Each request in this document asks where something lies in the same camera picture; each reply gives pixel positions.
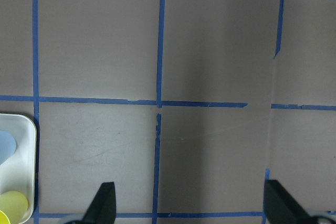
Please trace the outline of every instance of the gray surface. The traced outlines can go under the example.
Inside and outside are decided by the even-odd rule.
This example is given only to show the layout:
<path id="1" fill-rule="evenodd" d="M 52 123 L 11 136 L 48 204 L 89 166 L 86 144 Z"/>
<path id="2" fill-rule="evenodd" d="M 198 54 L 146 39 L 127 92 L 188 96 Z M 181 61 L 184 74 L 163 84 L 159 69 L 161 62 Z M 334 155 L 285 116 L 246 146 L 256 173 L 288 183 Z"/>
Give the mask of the gray surface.
<path id="1" fill-rule="evenodd" d="M 335 105 L 336 0 L 285 0 L 274 103 Z"/>
<path id="2" fill-rule="evenodd" d="M 158 224 L 260 224 L 261 217 L 158 219 Z"/>
<path id="3" fill-rule="evenodd" d="M 29 219 L 27 222 L 25 222 L 25 224 L 34 224 L 34 219 L 33 218 Z"/>
<path id="4" fill-rule="evenodd" d="M 0 101 L 0 113 L 20 114 L 33 119 L 34 103 L 17 101 Z"/>
<path id="5" fill-rule="evenodd" d="M 40 212 L 85 212 L 114 181 L 118 212 L 151 212 L 156 109 L 40 104 Z"/>
<path id="6" fill-rule="evenodd" d="M 32 0 L 0 0 L 0 7 L 0 94 L 32 95 Z"/>
<path id="7" fill-rule="evenodd" d="M 39 4 L 40 95 L 156 99 L 159 0 Z"/>
<path id="8" fill-rule="evenodd" d="M 57 224 L 60 219 L 40 219 L 39 224 Z M 148 218 L 117 218 L 114 224 L 151 224 L 152 219 Z"/>
<path id="9" fill-rule="evenodd" d="M 336 113 L 273 110 L 271 177 L 305 208 L 336 209 Z"/>
<path id="10" fill-rule="evenodd" d="M 163 99 L 248 107 L 42 102 L 39 210 L 84 212 L 100 184 L 113 180 L 119 213 L 151 212 L 158 112 L 160 212 L 261 211 L 266 167 L 305 207 L 335 210 L 336 113 L 270 109 L 336 105 L 335 0 L 285 0 L 276 60 L 279 0 L 165 4 Z M 0 5 L 0 95 L 32 95 L 32 0 Z M 40 95 L 156 98 L 159 0 L 39 0 L 38 15 Z M 34 108 L 1 101 L 0 112 L 32 118 Z M 151 220 L 117 219 L 126 222 Z"/>
<path id="11" fill-rule="evenodd" d="M 164 108 L 159 212 L 261 211 L 269 110 Z"/>
<path id="12" fill-rule="evenodd" d="M 269 104 L 279 0 L 166 0 L 163 100 Z"/>

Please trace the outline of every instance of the white tray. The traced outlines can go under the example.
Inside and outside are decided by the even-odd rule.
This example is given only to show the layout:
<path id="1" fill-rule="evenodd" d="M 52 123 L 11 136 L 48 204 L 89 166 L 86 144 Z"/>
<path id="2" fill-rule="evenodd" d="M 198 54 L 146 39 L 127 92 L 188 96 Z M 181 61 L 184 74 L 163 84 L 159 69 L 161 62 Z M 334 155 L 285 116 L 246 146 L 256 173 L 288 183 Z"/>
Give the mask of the white tray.
<path id="1" fill-rule="evenodd" d="M 21 223 L 33 214 L 35 188 L 36 127 L 26 116 L 0 114 L 0 130 L 9 132 L 16 140 L 16 151 L 0 165 L 0 194 L 16 190 L 29 202 Z"/>

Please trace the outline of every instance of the blue object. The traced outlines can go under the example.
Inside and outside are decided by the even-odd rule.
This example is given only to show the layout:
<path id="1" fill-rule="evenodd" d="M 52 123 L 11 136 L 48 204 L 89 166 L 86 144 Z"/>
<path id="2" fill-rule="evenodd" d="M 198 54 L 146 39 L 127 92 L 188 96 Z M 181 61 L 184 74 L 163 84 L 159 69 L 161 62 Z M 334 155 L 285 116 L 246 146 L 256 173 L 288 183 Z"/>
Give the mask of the blue object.
<path id="1" fill-rule="evenodd" d="M 16 149 L 16 142 L 13 136 L 6 132 L 0 131 L 0 165 L 2 165 Z"/>

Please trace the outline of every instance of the yellow cup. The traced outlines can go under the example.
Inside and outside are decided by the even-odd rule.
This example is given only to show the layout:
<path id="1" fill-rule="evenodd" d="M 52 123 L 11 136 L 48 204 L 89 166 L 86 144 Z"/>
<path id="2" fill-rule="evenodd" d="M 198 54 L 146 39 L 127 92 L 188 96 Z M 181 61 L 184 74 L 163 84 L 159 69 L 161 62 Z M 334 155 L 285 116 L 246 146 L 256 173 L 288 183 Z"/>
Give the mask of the yellow cup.
<path id="1" fill-rule="evenodd" d="M 26 196 L 18 191 L 0 195 L 0 224 L 18 224 L 28 209 Z"/>

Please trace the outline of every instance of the blue painter's tape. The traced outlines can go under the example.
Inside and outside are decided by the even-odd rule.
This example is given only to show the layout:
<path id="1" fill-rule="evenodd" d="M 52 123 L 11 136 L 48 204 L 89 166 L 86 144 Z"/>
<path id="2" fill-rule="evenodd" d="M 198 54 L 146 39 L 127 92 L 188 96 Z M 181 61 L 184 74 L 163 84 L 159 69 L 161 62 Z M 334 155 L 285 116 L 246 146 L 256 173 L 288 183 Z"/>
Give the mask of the blue painter's tape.
<path id="1" fill-rule="evenodd" d="M 39 150 L 40 150 L 40 127 L 39 127 L 39 80 L 38 80 L 38 0 L 32 1 L 32 38 L 33 38 L 33 97 L 34 97 L 34 123 L 37 129 L 35 174 L 39 171 Z M 38 197 L 38 176 L 35 177 L 35 215 L 34 223 L 39 222 L 39 197 Z"/>
<path id="2" fill-rule="evenodd" d="M 158 34 L 158 53 L 156 68 L 156 103 L 157 107 L 162 107 L 162 60 L 163 60 L 163 34 L 164 34 L 164 10 L 165 0 L 160 0 L 159 9 L 159 34 Z"/>
<path id="3" fill-rule="evenodd" d="M 278 16 L 278 30 L 277 30 L 277 42 L 274 59 L 277 58 L 281 50 L 281 38 L 282 38 L 282 23 L 283 23 L 283 11 L 284 11 L 285 0 L 280 0 L 279 4 L 279 16 Z"/>
<path id="4" fill-rule="evenodd" d="M 160 171 L 160 145 L 161 145 L 161 114 L 156 115 L 156 138 L 155 138 L 155 155 L 154 155 L 154 186 L 153 186 L 153 209 L 152 213 L 157 214 L 157 203 L 159 198 L 159 171 Z M 152 223 L 156 223 L 156 216 L 153 217 Z"/>
<path id="5" fill-rule="evenodd" d="M 335 111 L 336 106 L 327 105 L 297 105 L 297 104 L 272 104 L 272 109 L 285 109 L 285 110 L 331 110 Z"/>
<path id="6" fill-rule="evenodd" d="M 266 169 L 265 170 L 265 181 L 266 180 L 269 180 L 269 176 L 270 176 L 270 170 L 269 169 Z M 262 213 L 262 221 L 261 221 L 261 223 L 262 224 L 265 224 L 266 223 L 266 215 L 265 215 L 265 204 L 264 204 L 264 200 L 262 201 L 262 203 L 263 203 L 263 213 Z"/>
<path id="7" fill-rule="evenodd" d="M 156 105 L 153 100 L 129 101 L 125 99 L 104 98 L 76 98 L 76 97 L 40 97 L 40 102 L 64 102 L 64 103 L 100 103 L 100 104 L 129 104 L 129 105 Z"/>
<path id="8" fill-rule="evenodd" d="M 33 0 L 33 95 L 34 120 L 38 123 L 38 0 Z"/>
<path id="9" fill-rule="evenodd" d="M 34 97 L 26 97 L 19 95 L 0 95 L 0 101 L 33 102 Z"/>
<path id="10" fill-rule="evenodd" d="M 35 209 L 33 214 L 31 215 L 32 218 L 34 219 L 34 224 L 39 224 L 39 207 L 35 204 Z"/>
<path id="11" fill-rule="evenodd" d="M 266 169 L 265 171 L 265 180 L 269 180 L 269 176 L 270 176 L 270 169 Z"/>
<path id="12" fill-rule="evenodd" d="M 336 106 L 325 105 L 302 105 L 302 110 L 336 110 Z"/>
<path id="13" fill-rule="evenodd" d="M 262 212 L 206 212 L 206 213 L 160 213 L 159 218 L 223 218 L 223 217 L 257 217 Z"/>
<path id="14" fill-rule="evenodd" d="M 247 103 L 239 102 L 188 102 L 188 101 L 162 101 L 163 106 L 186 106 L 186 107 L 226 107 L 244 108 Z"/>
<path id="15" fill-rule="evenodd" d="M 279 15 L 278 15 L 278 30 L 277 30 L 277 42 L 274 59 L 277 58 L 281 50 L 281 38 L 282 38 L 282 23 L 283 23 L 283 11 L 284 11 L 285 0 L 280 0 L 279 4 Z"/>

